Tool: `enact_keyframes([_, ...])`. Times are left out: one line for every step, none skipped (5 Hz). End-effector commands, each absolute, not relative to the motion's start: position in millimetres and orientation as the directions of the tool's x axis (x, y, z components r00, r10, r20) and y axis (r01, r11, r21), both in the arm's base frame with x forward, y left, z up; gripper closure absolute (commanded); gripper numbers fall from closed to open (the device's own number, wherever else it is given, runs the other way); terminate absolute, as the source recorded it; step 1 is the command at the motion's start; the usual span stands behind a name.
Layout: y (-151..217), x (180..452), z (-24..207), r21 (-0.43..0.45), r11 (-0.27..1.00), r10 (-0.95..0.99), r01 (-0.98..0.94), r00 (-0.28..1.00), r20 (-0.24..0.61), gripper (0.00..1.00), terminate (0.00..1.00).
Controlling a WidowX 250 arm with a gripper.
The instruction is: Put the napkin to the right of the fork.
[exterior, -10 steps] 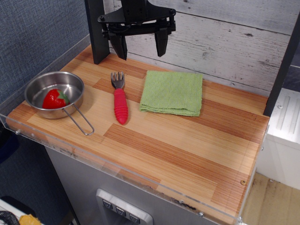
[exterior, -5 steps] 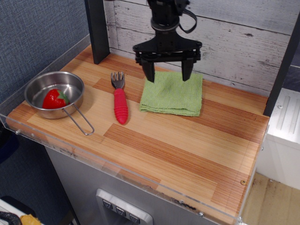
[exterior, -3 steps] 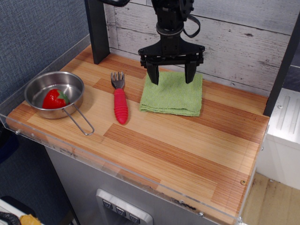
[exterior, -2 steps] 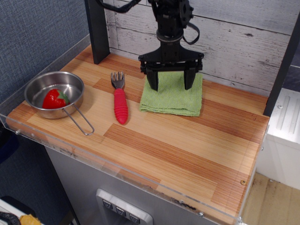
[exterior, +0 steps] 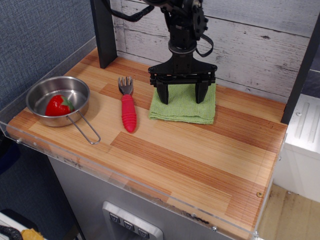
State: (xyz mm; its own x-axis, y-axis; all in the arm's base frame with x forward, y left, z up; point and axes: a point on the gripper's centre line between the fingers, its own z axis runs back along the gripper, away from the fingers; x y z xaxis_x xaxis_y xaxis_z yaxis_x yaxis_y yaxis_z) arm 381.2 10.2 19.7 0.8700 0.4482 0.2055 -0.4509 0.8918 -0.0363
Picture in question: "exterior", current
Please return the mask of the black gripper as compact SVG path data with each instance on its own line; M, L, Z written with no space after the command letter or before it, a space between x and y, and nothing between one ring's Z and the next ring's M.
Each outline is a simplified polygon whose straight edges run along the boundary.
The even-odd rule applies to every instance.
M214 64L195 59L192 53L173 53L166 62L149 67L148 72L150 84L157 88L163 104L167 105L169 102L168 85L172 84L195 84L195 99L200 104L206 97L209 85L216 82L217 69Z

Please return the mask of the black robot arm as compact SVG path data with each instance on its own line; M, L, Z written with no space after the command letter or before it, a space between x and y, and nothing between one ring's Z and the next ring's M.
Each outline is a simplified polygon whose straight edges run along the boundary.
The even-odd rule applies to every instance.
M169 101L169 85L194 84L195 101L204 101L209 86L215 82L214 64L201 62L193 57L198 52L200 39L213 45L213 41L204 34L208 29L208 19L204 15L201 0L148 0L146 3L159 7L164 14L170 39L168 49L171 58L148 69L150 83L157 89L162 103Z

